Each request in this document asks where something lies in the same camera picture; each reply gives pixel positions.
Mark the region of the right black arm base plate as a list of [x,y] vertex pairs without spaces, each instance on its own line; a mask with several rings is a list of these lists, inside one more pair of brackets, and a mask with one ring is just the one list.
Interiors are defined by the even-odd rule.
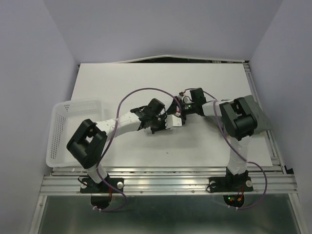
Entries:
[[226,177],[210,177],[209,183],[206,186],[206,191],[209,193],[237,193],[244,190],[245,192],[252,192],[253,186],[246,184],[246,179],[230,179]]

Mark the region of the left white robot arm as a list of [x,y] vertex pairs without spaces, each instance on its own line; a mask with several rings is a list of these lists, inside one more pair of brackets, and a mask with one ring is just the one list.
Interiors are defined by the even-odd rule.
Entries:
[[97,192],[108,188],[109,175],[100,165],[107,151],[105,147],[110,146],[117,136],[157,127],[163,120],[161,112],[164,108],[165,105],[154,98],[148,105],[134,108],[115,119],[98,123],[86,119],[79,125],[66,148],[85,169]]

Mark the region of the grey skirt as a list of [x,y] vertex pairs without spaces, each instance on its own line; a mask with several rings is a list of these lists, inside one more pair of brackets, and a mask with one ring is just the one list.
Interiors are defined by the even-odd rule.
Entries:
[[269,118],[251,95],[223,102],[219,108],[226,132],[231,137],[242,139],[271,129]]

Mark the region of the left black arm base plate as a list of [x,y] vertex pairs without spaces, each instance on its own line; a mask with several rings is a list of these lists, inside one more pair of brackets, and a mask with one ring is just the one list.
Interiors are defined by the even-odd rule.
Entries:
[[[108,193],[117,193],[115,190],[108,187],[104,182],[96,184],[89,177],[78,177],[80,183],[80,193],[82,194],[108,194]],[[124,179],[121,177],[117,178],[108,178],[107,182],[116,188],[117,190],[123,192]]]

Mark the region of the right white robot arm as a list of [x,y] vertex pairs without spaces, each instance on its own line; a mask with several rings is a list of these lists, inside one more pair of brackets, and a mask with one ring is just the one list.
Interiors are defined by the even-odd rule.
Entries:
[[247,152],[251,136],[258,126],[255,115],[245,98],[207,101],[202,88],[189,89],[190,101],[185,101],[185,91],[175,97],[171,107],[179,110],[182,122],[186,116],[197,114],[215,120],[216,125],[230,147],[229,162],[222,177],[210,177],[207,191],[251,192],[253,186],[247,169]]

